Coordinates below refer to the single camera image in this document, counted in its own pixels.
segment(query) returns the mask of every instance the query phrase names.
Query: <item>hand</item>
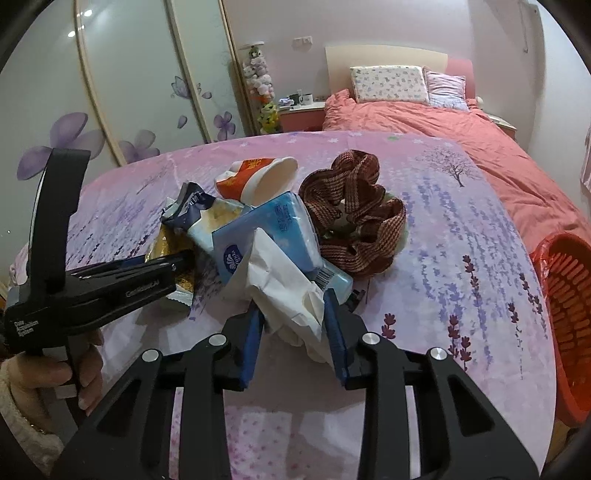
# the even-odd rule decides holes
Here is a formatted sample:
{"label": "hand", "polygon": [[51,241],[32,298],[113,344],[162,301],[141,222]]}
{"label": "hand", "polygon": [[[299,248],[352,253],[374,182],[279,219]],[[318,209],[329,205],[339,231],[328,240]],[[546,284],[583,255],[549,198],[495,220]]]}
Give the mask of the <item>hand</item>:
{"label": "hand", "polygon": [[[80,385],[78,406],[89,415],[100,401],[103,378],[100,370],[103,359],[95,345],[103,344],[99,330],[88,338],[90,348],[78,363]],[[51,419],[39,397],[38,388],[53,388],[72,378],[72,369],[65,362],[57,362],[46,356],[32,356],[24,352],[6,360],[10,391],[22,415],[33,425],[52,432]]]}

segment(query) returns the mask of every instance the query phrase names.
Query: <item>stack of plush toys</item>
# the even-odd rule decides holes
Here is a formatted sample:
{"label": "stack of plush toys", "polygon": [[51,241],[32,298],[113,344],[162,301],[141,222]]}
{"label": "stack of plush toys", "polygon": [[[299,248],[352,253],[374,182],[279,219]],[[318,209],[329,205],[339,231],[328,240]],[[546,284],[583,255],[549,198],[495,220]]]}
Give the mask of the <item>stack of plush toys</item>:
{"label": "stack of plush toys", "polygon": [[251,95],[261,102],[261,112],[258,121],[261,124],[261,134],[276,134],[281,132],[277,105],[273,103],[275,92],[271,76],[267,73],[267,62],[259,47],[253,46],[248,52],[249,63],[243,65],[242,71]]}

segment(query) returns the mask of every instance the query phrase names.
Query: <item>brown striped scrunchie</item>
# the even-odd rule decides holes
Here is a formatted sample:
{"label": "brown striped scrunchie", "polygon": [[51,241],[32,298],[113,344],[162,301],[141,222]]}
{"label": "brown striped scrunchie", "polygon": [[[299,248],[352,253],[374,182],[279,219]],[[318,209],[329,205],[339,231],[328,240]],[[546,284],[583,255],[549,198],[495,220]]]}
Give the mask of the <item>brown striped scrunchie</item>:
{"label": "brown striped scrunchie", "polygon": [[[392,265],[404,230],[404,204],[397,198],[382,204],[385,189],[375,184],[378,176],[375,155],[349,150],[330,168],[308,175],[299,191],[316,229],[320,254],[353,278],[375,275]],[[349,231],[334,228],[343,199]]]}

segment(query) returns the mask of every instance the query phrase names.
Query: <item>sleeve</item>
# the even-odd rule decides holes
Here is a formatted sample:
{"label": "sleeve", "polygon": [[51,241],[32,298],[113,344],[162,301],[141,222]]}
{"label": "sleeve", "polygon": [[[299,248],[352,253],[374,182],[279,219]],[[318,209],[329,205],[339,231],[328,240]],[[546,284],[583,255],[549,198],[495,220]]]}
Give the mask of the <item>sleeve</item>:
{"label": "sleeve", "polygon": [[0,367],[0,414],[28,457],[49,475],[63,444],[57,435],[36,431],[22,416],[10,393],[6,362]]}

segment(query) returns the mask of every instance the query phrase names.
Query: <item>crumpled tissue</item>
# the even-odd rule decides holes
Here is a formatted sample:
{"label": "crumpled tissue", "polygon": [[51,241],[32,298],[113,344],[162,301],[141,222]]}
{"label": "crumpled tissue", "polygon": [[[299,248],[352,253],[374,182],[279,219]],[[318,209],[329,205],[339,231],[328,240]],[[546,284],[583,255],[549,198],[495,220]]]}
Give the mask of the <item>crumpled tissue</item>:
{"label": "crumpled tissue", "polygon": [[322,329],[322,290],[262,228],[255,230],[252,249],[222,290],[222,296],[228,300],[254,300],[272,332],[290,345],[305,345],[312,360],[333,365]]}

